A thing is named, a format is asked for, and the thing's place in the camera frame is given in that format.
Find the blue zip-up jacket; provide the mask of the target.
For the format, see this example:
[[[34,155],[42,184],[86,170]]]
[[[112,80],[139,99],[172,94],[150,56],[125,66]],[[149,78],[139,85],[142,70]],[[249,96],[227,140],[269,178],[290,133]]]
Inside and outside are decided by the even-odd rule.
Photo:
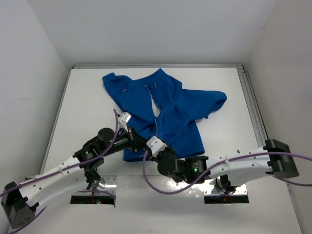
[[[208,118],[227,100],[221,91],[184,89],[181,81],[162,69],[136,80],[115,73],[102,80],[115,104],[131,114],[127,125],[146,139],[158,137],[180,158],[204,154],[196,121]]]

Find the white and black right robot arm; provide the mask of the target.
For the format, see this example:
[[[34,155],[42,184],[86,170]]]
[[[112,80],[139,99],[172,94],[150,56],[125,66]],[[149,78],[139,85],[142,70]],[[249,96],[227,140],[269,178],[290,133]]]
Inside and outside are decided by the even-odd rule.
[[[209,158],[194,156],[179,159],[176,152],[157,137],[146,143],[149,159],[157,163],[158,172],[174,182],[189,185],[202,184],[212,179],[220,192],[230,193],[246,182],[273,176],[287,179],[299,176],[287,144],[268,139],[264,146],[243,155]]]

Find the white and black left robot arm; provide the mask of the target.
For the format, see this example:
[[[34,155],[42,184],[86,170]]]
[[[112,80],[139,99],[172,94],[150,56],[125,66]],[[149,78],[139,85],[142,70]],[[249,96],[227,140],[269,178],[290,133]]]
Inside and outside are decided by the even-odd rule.
[[[89,189],[100,180],[97,167],[104,157],[122,150],[137,152],[146,148],[147,139],[132,127],[121,134],[110,128],[97,136],[57,167],[17,184],[5,185],[1,205],[12,229],[20,229],[35,219],[36,214],[63,195]]]

